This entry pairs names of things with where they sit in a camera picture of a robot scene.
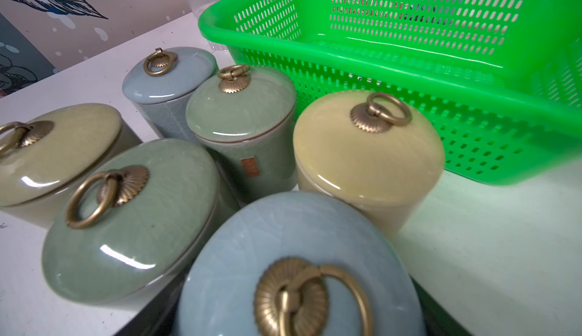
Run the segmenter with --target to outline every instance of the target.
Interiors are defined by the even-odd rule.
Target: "sage green jar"
[[[64,107],[0,126],[0,211],[43,228],[85,177],[142,141],[109,105]]]
[[[73,302],[137,311],[239,209],[201,146],[162,139],[101,165],[47,233],[42,271]]]
[[[188,126],[246,203],[292,189],[296,106],[293,82],[267,66],[223,68],[186,107]]]

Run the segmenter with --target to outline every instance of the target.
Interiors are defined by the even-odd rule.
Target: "brass ring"
[[[362,319],[362,336],[373,336],[374,335],[374,318],[372,315],[372,308],[370,307],[370,302],[364,290],[360,287],[358,282],[343,269],[324,264],[320,267],[309,266],[301,273],[297,274],[295,278],[291,280],[285,291],[291,295],[291,297],[281,297],[283,302],[286,299],[293,299],[294,295],[299,292],[299,289],[305,282],[309,280],[320,278],[323,276],[333,277],[344,283],[345,286],[350,289],[356,301],[360,307],[360,316]],[[281,312],[279,313],[279,336],[293,336],[291,331],[291,314],[293,309],[287,307],[284,303],[281,305]]]
[[[374,99],[377,97],[382,97],[383,99],[387,99],[395,104],[402,111],[404,117],[398,118],[392,116],[387,108],[374,102]],[[412,120],[412,114],[408,106],[406,106],[404,102],[397,99],[393,95],[384,92],[374,92],[368,96],[368,113],[374,116],[379,116],[385,121],[388,121],[389,123],[396,126],[408,125]]]
[[[250,69],[251,67],[248,64],[235,64],[233,66],[222,68],[218,71],[216,76],[222,79],[233,80],[235,77],[242,76]]]
[[[67,205],[67,211],[65,214],[65,223],[71,229],[81,230],[92,226],[101,216],[105,213],[107,209],[113,207],[113,204],[117,198],[117,193],[119,190],[119,178],[120,174],[117,171],[99,172],[91,175],[87,178],[83,184],[77,188],[73,196],[71,197],[69,204]],[[85,192],[91,187],[91,185],[98,180],[104,180],[106,185],[105,195],[103,196],[103,201],[99,203],[99,206],[93,213],[83,219],[79,220],[77,218],[77,212],[79,207],[79,201],[85,194]]]
[[[5,125],[0,126],[0,135],[4,134],[5,132],[11,129],[14,129],[14,132],[12,133],[10,140],[8,140],[5,144],[0,146],[0,154],[17,146],[22,141],[22,139],[25,138],[26,133],[30,129],[32,129],[32,126],[30,126],[27,123],[18,121],[9,122]]]
[[[151,63],[151,61],[154,60],[154,58],[162,58],[164,56],[167,57],[167,59],[168,59],[167,65],[162,67],[162,69],[158,70],[157,72],[154,72],[154,71],[149,69],[149,64]],[[167,52],[164,52],[162,50],[162,48],[156,48],[156,52],[150,54],[145,59],[144,70],[149,76],[153,76],[153,77],[165,75],[166,73],[170,72],[170,70],[174,66],[174,62],[176,62],[176,59],[178,59],[178,56],[176,54],[173,54],[171,52],[170,52],[170,54],[168,54]]]

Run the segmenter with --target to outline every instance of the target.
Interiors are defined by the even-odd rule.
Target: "lid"
[[[293,133],[297,165],[316,187],[350,203],[420,200],[443,171],[440,137],[417,109],[394,96],[370,94],[336,92],[309,105]],[[368,114],[371,104],[394,124]]]
[[[0,140],[0,207],[48,194],[75,180],[95,164],[117,140],[119,112],[103,104],[69,106],[28,122],[9,123]],[[29,145],[29,136],[41,138]]]
[[[123,94],[138,104],[157,104],[191,92],[216,71],[216,59],[204,49],[156,49],[123,80]]]
[[[127,166],[135,172],[128,175]],[[109,170],[121,170],[123,180],[115,174],[89,177],[94,184],[71,197],[42,248],[45,279],[71,301],[113,302],[164,275],[193,245],[215,204],[219,178],[214,161],[194,143],[144,143],[96,172]],[[97,194],[104,180],[106,189],[110,182],[120,183],[120,197],[128,196],[119,200],[126,203],[105,205],[101,214]],[[98,212],[96,221],[91,220],[93,211]]]
[[[291,115],[296,99],[293,82],[281,71],[235,65],[223,68],[194,91],[186,107],[186,120],[203,139],[241,142],[283,122]]]
[[[175,335],[279,336],[285,299],[294,336],[426,335],[389,243],[352,207],[308,192],[255,201],[214,233],[185,282]]]

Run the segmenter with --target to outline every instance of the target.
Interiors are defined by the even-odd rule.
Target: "crackle glaze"
[[[108,105],[64,107],[29,123],[43,120],[55,124],[47,136],[0,155],[0,209],[48,228],[89,172],[142,141]]]
[[[281,71],[251,66],[250,84],[236,93],[220,91],[213,76],[192,94],[188,126],[215,157],[238,197],[252,202],[292,189],[297,183],[293,157],[296,92]],[[250,160],[256,172],[243,165]]]
[[[149,170],[149,180],[135,198],[108,209],[83,230],[66,226],[63,209],[49,230],[42,270],[59,296],[131,309],[190,265],[239,208],[210,155],[194,143],[155,140],[125,151],[96,172],[127,165]],[[83,196],[81,218],[97,207],[100,184]]]
[[[164,137],[196,142],[196,136],[186,123],[186,104],[193,90],[217,69],[216,59],[209,52],[193,47],[164,49],[178,59],[162,76],[149,76],[142,59],[123,80],[123,94]],[[161,68],[150,67],[156,72]]]
[[[258,280],[269,265],[289,256],[348,271],[370,301],[375,335],[426,334],[410,277],[374,226],[329,196],[287,192],[245,207],[210,238],[182,290],[175,336],[258,336]],[[355,298],[342,283],[324,279],[329,318],[323,336],[360,335]]]
[[[293,134],[299,189],[353,205],[392,238],[440,179],[445,153],[430,121],[411,106],[406,126],[383,133],[356,127],[350,110],[369,94],[331,93],[303,111]],[[376,102],[402,114],[384,99]]]

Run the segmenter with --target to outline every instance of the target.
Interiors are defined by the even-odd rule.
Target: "white table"
[[[0,121],[101,102],[143,141],[156,139],[121,83],[153,49],[180,45],[209,49],[192,14],[0,99]],[[215,56],[220,67],[233,62]],[[581,225],[582,161],[511,187],[445,172],[396,247],[413,278],[475,335],[578,335]],[[134,316],[53,295],[40,267],[45,231],[4,213],[0,227],[0,335],[111,335]]]

